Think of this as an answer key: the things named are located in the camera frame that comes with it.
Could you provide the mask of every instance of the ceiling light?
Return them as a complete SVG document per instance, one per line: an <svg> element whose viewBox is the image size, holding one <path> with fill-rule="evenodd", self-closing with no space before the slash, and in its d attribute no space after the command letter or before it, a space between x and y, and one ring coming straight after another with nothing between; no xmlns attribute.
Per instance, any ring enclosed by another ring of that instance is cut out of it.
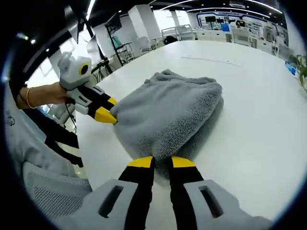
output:
<svg viewBox="0 0 307 230"><path fill-rule="evenodd" d="M196 1L196 0L181 1L181 2L178 2L178 3L172 4L172 5L166 6L166 7L162 8L161 11L165 10L165 9L167 9L169 7L176 6L176 5L179 5L179 4L182 4L182 3L185 3L185 2L189 2L189 1Z"/></svg>
<svg viewBox="0 0 307 230"><path fill-rule="evenodd" d="M90 15L91 15L93 6L94 6L94 4L95 4L95 1L96 1L96 0L91 0L89 6L88 6L88 8L87 8L87 12L86 12L86 19L87 19L87 20L89 20L89 18L90 18Z"/></svg>
<svg viewBox="0 0 307 230"><path fill-rule="evenodd" d="M23 33L17 33L16 37L24 39L24 40L29 40L29 37L24 35Z"/></svg>
<svg viewBox="0 0 307 230"><path fill-rule="evenodd" d="M233 8L229 8L229 7L210 7L210 8L200 8L200 9L188 10L187 12L191 12L191 11L199 11L199 10L213 10L213 9L232 10ZM262 17L267 17L267 18L270 18L270 17L269 17L269 16L267 16L267 15L264 15L264 14L262 14L262 13L257 13L257 12L254 12L254 11L248 11L248 10L244 10L244 9L237 9L237 8L236 8L236 11L244 11L244 12L254 13L254 14L261 15Z"/></svg>
<svg viewBox="0 0 307 230"><path fill-rule="evenodd" d="M254 2L254 3L260 4L260 5L262 5L262 6L268 7L268 8L270 8L271 10L277 11L278 13L283 13L283 12L279 11L278 9L275 9L274 7L269 6L269 5L267 5L267 4L264 4L264 3L262 3L262 2L258 2L258 1L254 1L254 0L246 0L246 1L251 1L251 2Z"/></svg>

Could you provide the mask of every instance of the gray plastic housing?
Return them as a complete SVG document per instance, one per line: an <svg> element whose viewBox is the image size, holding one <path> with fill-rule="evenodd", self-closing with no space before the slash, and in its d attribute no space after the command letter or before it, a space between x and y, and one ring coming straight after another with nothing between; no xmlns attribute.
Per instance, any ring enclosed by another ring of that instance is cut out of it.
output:
<svg viewBox="0 0 307 230"><path fill-rule="evenodd" d="M65 230L123 230L137 186L132 182L110 180L87 195L75 213L53 222Z"/></svg>
<svg viewBox="0 0 307 230"><path fill-rule="evenodd" d="M198 230L266 230L272 225L263 217L252 217L241 210L238 199L212 180L187 183L184 187Z"/></svg>

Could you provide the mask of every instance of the fleece fabric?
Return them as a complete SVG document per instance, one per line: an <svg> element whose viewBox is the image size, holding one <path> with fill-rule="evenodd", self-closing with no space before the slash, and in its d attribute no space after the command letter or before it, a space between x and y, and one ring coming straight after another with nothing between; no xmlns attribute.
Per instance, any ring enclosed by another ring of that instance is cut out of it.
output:
<svg viewBox="0 0 307 230"><path fill-rule="evenodd" d="M221 95L215 79L155 73L111 109L115 133L132 158L154 156L156 171L168 178L165 159L192 160L221 113Z"/></svg>

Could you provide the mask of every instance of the desk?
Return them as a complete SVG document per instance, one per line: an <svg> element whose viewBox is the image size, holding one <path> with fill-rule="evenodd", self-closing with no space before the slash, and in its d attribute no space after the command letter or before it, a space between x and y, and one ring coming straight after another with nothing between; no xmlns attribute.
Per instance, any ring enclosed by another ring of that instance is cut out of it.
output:
<svg viewBox="0 0 307 230"><path fill-rule="evenodd" d="M307 165L307 99L284 61L234 43L181 41L133 60L98 85L121 100L166 68L222 85L223 111L194 162L245 212L275 219L300 188ZM92 188L118 178L131 158L113 126L78 113L77 127ZM167 184L154 183L148 230L176 229L169 191Z"/></svg>

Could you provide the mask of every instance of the wrist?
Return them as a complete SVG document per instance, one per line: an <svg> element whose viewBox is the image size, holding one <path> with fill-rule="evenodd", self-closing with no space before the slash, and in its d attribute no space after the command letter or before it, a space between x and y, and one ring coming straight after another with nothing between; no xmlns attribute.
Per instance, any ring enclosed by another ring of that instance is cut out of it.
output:
<svg viewBox="0 0 307 230"><path fill-rule="evenodd" d="M33 87L29 89L28 93L28 103L32 107L41 106L43 104L47 104L47 100L51 95L51 90L47 85Z"/></svg>

